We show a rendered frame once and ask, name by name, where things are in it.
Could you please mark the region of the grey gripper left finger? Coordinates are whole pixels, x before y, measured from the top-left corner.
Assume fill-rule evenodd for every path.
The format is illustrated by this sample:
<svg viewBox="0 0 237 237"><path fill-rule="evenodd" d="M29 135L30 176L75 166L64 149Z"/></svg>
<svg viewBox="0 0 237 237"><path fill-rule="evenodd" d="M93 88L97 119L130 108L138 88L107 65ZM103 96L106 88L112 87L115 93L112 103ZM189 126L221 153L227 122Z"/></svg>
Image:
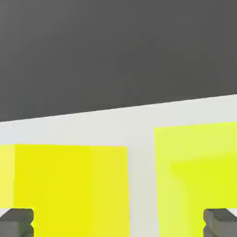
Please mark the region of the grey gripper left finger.
<svg viewBox="0 0 237 237"><path fill-rule="evenodd" d="M32 209L11 208L0 217L0 237L34 237Z"/></svg>

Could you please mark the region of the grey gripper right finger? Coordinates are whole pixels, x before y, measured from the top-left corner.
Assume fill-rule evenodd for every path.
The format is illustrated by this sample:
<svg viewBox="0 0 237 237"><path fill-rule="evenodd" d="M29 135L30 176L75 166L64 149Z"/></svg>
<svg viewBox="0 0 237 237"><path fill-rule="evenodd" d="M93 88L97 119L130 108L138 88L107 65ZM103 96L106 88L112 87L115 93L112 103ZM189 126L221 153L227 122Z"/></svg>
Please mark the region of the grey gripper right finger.
<svg viewBox="0 0 237 237"><path fill-rule="evenodd" d="M203 237L237 237L237 217L225 208L205 209Z"/></svg>

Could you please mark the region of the large lime yellow box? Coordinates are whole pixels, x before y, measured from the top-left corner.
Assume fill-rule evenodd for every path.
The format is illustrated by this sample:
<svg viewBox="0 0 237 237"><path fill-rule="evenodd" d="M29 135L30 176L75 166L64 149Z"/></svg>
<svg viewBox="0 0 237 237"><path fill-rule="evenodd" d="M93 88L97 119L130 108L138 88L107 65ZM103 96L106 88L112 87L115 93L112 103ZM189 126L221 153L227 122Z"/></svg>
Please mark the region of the large lime yellow box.
<svg viewBox="0 0 237 237"><path fill-rule="evenodd" d="M203 237L207 208L237 209L237 122L155 128L159 237Z"/></svg>

